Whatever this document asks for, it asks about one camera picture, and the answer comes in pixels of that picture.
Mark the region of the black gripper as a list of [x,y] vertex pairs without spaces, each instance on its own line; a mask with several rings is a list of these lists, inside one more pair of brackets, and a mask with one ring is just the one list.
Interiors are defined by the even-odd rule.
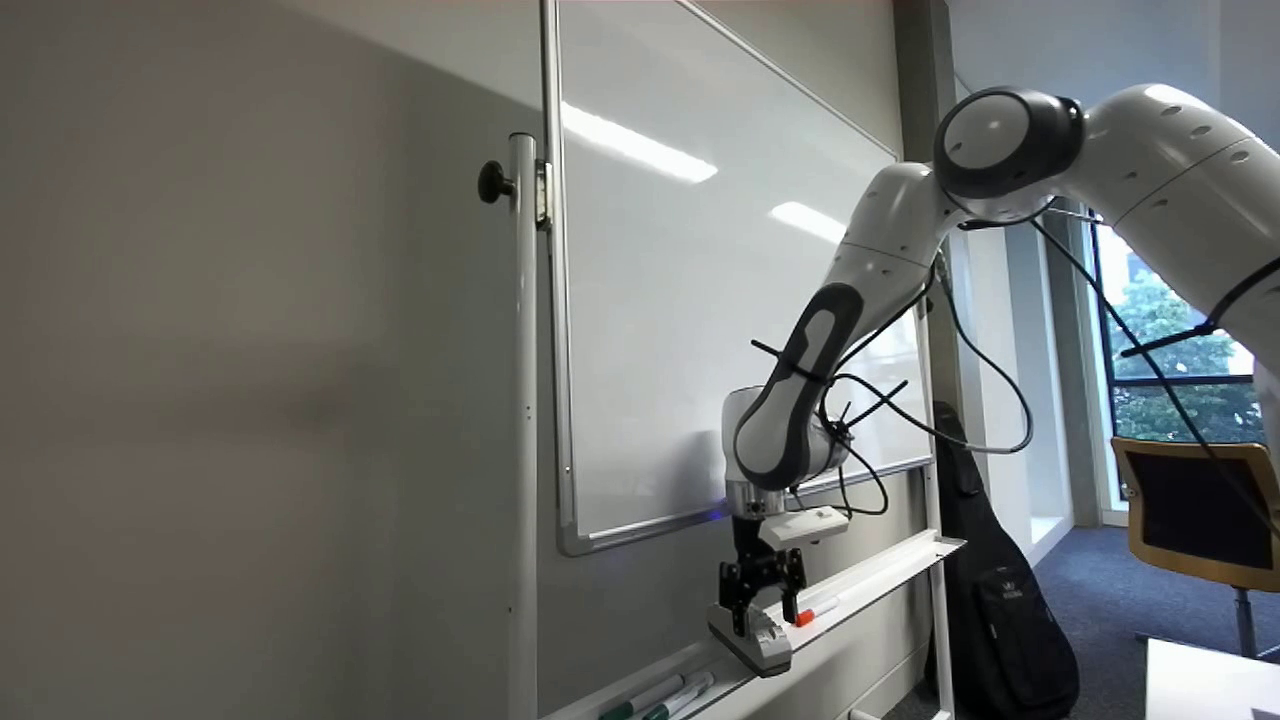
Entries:
[[800,591],[803,591],[803,560],[797,549],[778,550],[759,538],[759,523],[751,517],[732,519],[732,563],[715,575],[720,606],[728,611],[732,629],[750,629],[750,604],[756,587],[750,583],[744,567],[781,567],[781,611],[784,618],[800,618]]

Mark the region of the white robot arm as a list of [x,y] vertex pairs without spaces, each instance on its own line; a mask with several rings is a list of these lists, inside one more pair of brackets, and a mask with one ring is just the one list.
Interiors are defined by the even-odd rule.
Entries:
[[935,132],[934,158],[866,189],[849,230],[766,382],[724,400],[728,479],[791,492],[827,472],[836,432],[819,402],[941,275],[962,230],[1038,225],[1058,198],[1109,220],[1199,312],[1209,330],[1280,370],[1280,153],[1174,82],[1135,82],[1098,107],[1033,87],[986,87]]

